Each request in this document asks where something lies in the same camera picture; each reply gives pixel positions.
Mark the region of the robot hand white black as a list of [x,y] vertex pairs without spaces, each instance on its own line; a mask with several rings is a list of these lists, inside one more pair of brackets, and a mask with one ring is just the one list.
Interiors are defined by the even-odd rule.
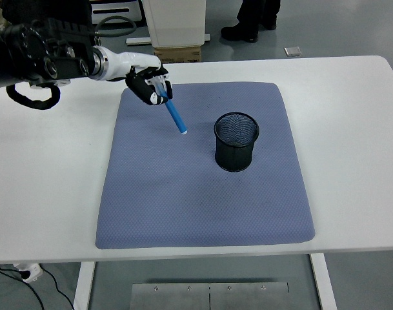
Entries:
[[135,52],[115,53],[96,47],[100,68],[93,78],[101,81],[123,80],[147,105],[162,105],[173,98],[169,73],[157,56]]

